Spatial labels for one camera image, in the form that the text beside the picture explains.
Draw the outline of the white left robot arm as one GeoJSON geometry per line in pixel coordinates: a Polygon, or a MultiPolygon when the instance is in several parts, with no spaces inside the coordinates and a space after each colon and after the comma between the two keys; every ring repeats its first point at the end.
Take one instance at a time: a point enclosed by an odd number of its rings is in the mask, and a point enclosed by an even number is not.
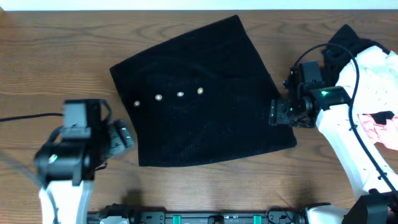
{"type": "Polygon", "coordinates": [[[125,122],[105,117],[106,100],[66,100],[63,124],[37,151],[43,223],[86,223],[95,173],[134,145],[125,122]]]}

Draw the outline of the black velvet skirt with buttons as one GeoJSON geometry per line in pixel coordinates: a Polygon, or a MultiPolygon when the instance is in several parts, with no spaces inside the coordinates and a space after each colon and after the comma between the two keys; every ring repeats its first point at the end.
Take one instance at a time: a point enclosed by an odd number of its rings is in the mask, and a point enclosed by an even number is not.
{"type": "Polygon", "coordinates": [[[111,67],[141,166],[185,167],[294,147],[271,126],[280,94],[238,16],[187,32],[111,67]]]}

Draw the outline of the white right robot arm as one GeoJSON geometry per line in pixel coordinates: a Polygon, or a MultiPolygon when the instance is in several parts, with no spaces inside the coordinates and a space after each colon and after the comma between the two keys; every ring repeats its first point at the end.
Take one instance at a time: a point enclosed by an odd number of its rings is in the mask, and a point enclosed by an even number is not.
{"type": "Polygon", "coordinates": [[[272,100],[269,124],[317,128],[327,139],[353,189],[355,204],[318,203],[296,223],[397,223],[397,174],[368,139],[341,86],[328,83],[318,65],[295,65],[284,81],[286,99],[272,100]]]}

